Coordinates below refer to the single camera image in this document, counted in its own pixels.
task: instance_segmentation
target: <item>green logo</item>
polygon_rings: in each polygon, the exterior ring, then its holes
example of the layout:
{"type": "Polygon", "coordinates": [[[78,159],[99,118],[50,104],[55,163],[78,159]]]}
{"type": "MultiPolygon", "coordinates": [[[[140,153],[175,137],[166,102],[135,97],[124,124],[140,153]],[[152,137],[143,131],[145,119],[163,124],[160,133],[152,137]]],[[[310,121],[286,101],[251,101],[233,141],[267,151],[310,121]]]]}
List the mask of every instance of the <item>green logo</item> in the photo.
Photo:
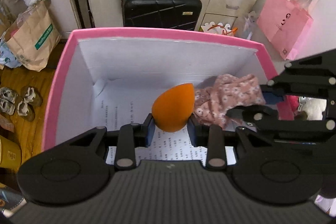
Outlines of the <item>green logo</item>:
{"type": "Polygon", "coordinates": [[[43,43],[47,40],[50,33],[53,31],[54,27],[52,24],[49,25],[49,27],[45,30],[39,41],[35,44],[35,48],[38,50],[43,43]]]}

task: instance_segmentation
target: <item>baby shoe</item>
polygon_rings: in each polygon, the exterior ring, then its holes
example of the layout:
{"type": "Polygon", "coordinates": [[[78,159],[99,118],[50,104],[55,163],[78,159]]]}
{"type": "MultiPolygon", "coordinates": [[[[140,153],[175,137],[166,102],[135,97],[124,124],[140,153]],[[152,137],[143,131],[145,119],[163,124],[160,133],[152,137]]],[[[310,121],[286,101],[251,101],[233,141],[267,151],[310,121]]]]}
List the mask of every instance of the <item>baby shoe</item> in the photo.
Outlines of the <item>baby shoe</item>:
{"type": "Polygon", "coordinates": [[[24,98],[24,101],[32,106],[42,105],[43,99],[38,92],[38,90],[32,86],[24,86],[21,89],[21,96],[24,98]]]}
{"type": "Polygon", "coordinates": [[[14,104],[15,109],[17,109],[17,107],[18,107],[18,105],[21,101],[23,101],[23,98],[20,95],[18,95],[16,97],[15,104],[14,104]]]}
{"type": "Polygon", "coordinates": [[[0,109],[3,113],[11,116],[14,114],[15,106],[7,99],[0,97],[0,109]]]}
{"type": "Polygon", "coordinates": [[[6,86],[3,86],[0,88],[0,96],[12,104],[15,104],[15,99],[18,96],[17,92],[15,90],[12,90],[6,86]]]}
{"type": "Polygon", "coordinates": [[[32,122],[35,119],[34,109],[25,100],[21,100],[18,103],[17,113],[21,118],[29,122],[32,122]]]}
{"type": "Polygon", "coordinates": [[[300,96],[299,97],[299,107],[297,108],[298,112],[302,111],[302,107],[308,102],[310,101],[312,98],[310,97],[305,97],[305,96],[300,96]]]}

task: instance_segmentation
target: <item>black suitcase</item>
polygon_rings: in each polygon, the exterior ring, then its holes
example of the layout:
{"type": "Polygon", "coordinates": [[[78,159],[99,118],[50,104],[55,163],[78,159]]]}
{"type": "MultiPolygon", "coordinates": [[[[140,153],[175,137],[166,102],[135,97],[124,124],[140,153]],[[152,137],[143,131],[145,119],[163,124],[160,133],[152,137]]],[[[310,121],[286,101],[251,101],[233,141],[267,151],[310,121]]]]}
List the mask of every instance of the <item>black suitcase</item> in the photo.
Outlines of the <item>black suitcase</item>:
{"type": "Polygon", "coordinates": [[[200,0],[122,0],[124,27],[194,30],[200,0]]]}

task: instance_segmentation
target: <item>cabinet handle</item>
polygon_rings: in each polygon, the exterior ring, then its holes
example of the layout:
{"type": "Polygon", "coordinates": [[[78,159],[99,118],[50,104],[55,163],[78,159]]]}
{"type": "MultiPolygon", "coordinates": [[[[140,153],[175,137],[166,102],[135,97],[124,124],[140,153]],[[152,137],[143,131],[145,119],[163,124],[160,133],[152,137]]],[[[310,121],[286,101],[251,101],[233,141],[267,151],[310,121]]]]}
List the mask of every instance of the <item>cabinet handle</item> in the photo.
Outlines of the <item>cabinet handle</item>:
{"type": "Polygon", "coordinates": [[[238,10],[240,7],[239,6],[231,6],[231,5],[227,4],[226,8],[230,9],[230,10],[238,10]]]}

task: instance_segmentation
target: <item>brown paper bag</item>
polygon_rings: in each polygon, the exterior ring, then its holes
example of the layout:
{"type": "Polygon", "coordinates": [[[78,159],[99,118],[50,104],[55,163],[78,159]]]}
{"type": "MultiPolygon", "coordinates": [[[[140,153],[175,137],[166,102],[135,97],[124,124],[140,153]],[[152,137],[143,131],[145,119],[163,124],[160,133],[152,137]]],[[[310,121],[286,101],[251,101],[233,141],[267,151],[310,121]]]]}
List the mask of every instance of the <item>brown paper bag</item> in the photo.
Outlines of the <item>brown paper bag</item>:
{"type": "Polygon", "coordinates": [[[30,15],[23,25],[18,28],[16,22],[12,24],[6,32],[5,40],[14,56],[27,69],[40,71],[46,67],[49,55],[61,35],[43,1],[27,12],[30,15]]]}

